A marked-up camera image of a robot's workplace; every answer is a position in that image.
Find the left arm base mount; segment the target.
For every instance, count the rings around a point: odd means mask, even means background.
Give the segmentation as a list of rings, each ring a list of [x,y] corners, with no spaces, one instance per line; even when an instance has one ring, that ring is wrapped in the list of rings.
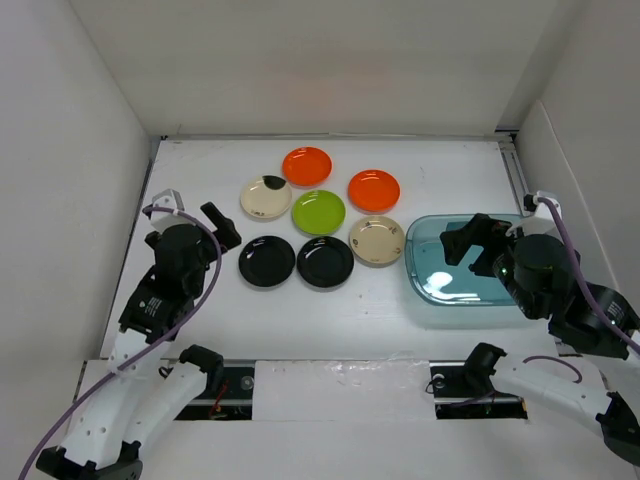
[[[218,389],[192,400],[176,421],[248,421],[252,419],[255,363],[233,361],[224,366]]]

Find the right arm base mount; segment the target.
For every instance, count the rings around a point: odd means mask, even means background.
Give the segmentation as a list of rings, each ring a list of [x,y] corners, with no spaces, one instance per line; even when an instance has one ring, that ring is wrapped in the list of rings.
[[[429,368],[425,393],[434,400],[438,420],[528,419],[522,399],[496,392],[490,383],[473,384],[462,361],[435,361]]]

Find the teal plastic bin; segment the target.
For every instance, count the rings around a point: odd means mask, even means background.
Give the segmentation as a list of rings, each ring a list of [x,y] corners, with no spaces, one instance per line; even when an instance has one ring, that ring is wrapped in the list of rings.
[[[457,266],[445,262],[440,234],[463,227],[470,214],[426,215],[405,237],[404,261],[409,283],[422,300],[439,306],[512,306],[513,299],[495,278],[474,275],[469,266],[482,253],[473,246]]]

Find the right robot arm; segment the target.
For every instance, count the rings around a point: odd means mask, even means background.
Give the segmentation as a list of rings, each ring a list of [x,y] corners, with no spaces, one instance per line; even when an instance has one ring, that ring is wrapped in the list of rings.
[[[579,254],[546,233],[486,214],[441,233],[444,260],[458,265],[480,248],[470,271],[497,279],[530,320],[544,320],[549,334],[589,359],[605,375],[604,393],[557,378],[502,348],[478,344],[459,378],[473,393],[496,392],[540,403],[583,425],[632,465],[639,463],[639,317],[623,295],[582,277]]]

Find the cream plate with flowers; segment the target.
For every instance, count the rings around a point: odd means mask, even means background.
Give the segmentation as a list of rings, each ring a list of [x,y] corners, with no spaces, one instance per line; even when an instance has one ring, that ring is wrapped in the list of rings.
[[[349,232],[349,244],[353,253],[363,262],[386,266],[401,257],[405,233],[390,217],[371,215],[354,223]]]

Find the green plate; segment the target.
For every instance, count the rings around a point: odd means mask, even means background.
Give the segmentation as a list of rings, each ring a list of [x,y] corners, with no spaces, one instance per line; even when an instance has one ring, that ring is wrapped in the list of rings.
[[[332,234],[342,226],[345,218],[346,207],[343,200],[328,190],[304,193],[292,207],[294,224],[309,235]]]

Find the orange plate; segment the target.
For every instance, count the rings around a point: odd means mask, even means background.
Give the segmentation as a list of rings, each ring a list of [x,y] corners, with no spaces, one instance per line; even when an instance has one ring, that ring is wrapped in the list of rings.
[[[333,169],[330,156],[317,147],[290,151],[282,162],[285,179],[299,187],[314,187],[328,179]]]
[[[372,213],[392,209],[401,195],[396,178],[378,169],[364,170],[354,175],[347,191],[351,203],[356,208]]]

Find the cream plate with black patch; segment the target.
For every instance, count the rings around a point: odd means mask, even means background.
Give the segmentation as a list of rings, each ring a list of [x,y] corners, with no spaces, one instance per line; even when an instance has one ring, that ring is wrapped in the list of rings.
[[[276,175],[262,175],[241,191],[240,204],[252,217],[274,219],[284,214],[293,200],[290,184]]]

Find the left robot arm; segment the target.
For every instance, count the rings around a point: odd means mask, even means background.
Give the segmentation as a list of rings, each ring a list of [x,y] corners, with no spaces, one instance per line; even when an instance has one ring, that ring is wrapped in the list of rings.
[[[45,434],[28,467],[54,479],[137,479],[144,454],[174,418],[199,395],[220,390],[223,357],[192,345],[149,391],[162,357],[212,293],[223,255],[242,242],[213,203],[201,211],[212,229],[170,202],[144,208],[154,263],[123,309],[106,374]]]

